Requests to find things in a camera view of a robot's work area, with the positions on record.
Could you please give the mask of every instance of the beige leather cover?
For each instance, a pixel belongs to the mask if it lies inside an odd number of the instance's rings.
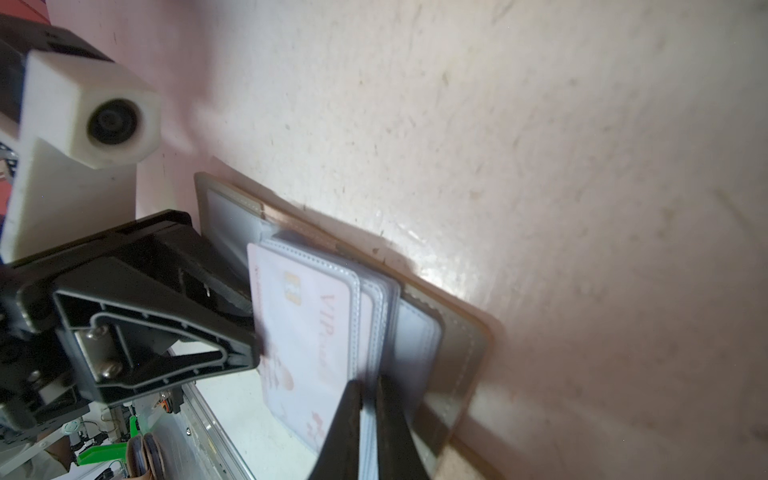
[[[210,229],[207,192],[214,190],[265,220],[301,233],[316,247],[357,260],[397,279],[403,285],[402,292],[406,299],[440,320],[443,325],[442,342],[427,393],[415,414],[412,427],[422,462],[427,472],[434,475],[440,452],[465,411],[488,357],[491,335],[485,325],[434,286],[394,271],[331,233],[302,220],[298,209],[291,208],[296,212],[289,212],[285,206],[279,208],[205,173],[195,174],[195,187],[200,208],[200,230],[204,237]]]

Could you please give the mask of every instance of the screw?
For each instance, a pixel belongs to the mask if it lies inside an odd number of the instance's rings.
[[[107,360],[101,364],[101,370],[99,370],[99,374],[107,380],[112,380],[113,378],[120,375],[120,372],[122,371],[122,363],[118,362],[117,360]]]
[[[90,329],[85,333],[85,337],[91,340],[98,340],[102,336],[109,333],[109,327],[106,325],[97,326],[94,329]]]

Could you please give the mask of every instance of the camera lens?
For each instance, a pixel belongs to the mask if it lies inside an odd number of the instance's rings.
[[[102,104],[88,121],[88,133],[106,145],[118,145],[131,138],[138,126],[134,108],[125,100]]]

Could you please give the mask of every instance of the white table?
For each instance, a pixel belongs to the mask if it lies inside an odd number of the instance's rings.
[[[139,214],[231,167],[491,318],[459,435],[510,478],[768,468],[764,2],[48,7],[163,95]],[[306,474],[255,372],[199,387]]]

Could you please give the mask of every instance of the scratched white surface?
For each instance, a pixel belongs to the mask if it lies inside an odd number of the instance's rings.
[[[509,478],[768,475],[765,0],[48,5],[163,95],[140,214],[224,162],[487,314],[459,435]],[[306,474],[257,375],[200,384]]]

